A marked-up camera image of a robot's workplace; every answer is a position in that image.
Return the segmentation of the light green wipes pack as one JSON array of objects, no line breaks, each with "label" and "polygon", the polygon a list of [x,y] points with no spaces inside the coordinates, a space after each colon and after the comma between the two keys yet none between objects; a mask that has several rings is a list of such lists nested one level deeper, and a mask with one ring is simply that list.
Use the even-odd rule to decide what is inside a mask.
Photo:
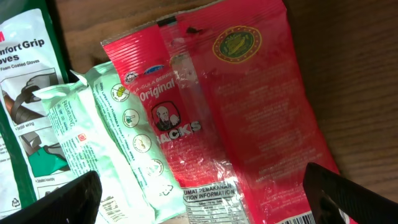
[{"label": "light green wipes pack", "polygon": [[98,173],[97,223],[162,223],[185,211],[183,192],[138,97],[111,62],[75,83],[37,90],[72,172]]}]

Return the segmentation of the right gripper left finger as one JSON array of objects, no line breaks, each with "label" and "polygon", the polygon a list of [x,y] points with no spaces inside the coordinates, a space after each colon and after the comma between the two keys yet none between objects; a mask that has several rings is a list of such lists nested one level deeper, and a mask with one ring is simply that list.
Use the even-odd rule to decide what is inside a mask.
[{"label": "right gripper left finger", "polygon": [[1,224],[94,223],[102,186],[91,170],[44,198],[1,220]]}]

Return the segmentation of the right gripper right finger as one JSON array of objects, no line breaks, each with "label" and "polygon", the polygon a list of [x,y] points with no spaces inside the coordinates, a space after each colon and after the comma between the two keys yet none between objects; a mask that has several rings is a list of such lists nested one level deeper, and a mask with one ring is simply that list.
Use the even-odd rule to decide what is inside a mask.
[{"label": "right gripper right finger", "polygon": [[303,189],[316,223],[397,223],[397,203],[316,163],[307,164]]}]

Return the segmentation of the red snack bag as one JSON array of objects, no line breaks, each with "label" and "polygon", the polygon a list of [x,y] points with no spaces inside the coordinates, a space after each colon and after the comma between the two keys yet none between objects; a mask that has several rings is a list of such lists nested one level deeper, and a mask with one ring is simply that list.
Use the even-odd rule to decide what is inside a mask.
[{"label": "red snack bag", "polygon": [[317,222],[305,168],[338,168],[282,1],[217,1],[102,46],[144,107],[190,223]]}]

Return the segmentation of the dark green packet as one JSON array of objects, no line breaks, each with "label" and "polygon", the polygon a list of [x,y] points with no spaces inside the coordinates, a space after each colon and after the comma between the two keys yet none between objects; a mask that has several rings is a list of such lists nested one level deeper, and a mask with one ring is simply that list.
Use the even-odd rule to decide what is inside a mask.
[{"label": "dark green packet", "polygon": [[68,82],[45,1],[1,1],[1,218],[74,176],[35,91]]}]

